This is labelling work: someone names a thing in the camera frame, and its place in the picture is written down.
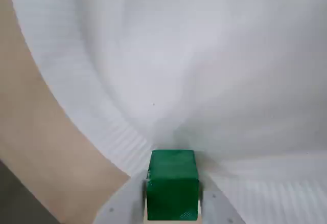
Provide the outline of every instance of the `beige surface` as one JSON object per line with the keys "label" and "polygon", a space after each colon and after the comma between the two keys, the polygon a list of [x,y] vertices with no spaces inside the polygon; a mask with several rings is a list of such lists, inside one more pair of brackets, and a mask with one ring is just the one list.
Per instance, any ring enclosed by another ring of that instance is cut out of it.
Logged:
{"label": "beige surface", "polygon": [[127,180],[75,128],[0,0],[0,159],[62,223],[91,223]]}

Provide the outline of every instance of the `white backdrop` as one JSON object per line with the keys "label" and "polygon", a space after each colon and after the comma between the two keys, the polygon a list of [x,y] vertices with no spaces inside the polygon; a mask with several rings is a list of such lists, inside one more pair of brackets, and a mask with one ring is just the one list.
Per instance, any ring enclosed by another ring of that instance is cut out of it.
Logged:
{"label": "white backdrop", "polygon": [[119,168],[197,153],[247,223],[327,222],[327,0],[13,0],[67,115]]}

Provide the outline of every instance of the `green block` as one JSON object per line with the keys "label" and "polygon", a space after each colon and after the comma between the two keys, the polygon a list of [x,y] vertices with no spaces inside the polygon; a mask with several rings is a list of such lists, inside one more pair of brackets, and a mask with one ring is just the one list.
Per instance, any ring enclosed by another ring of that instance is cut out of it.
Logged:
{"label": "green block", "polygon": [[192,150],[154,150],[148,170],[148,220],[197,220],[199,174]]}

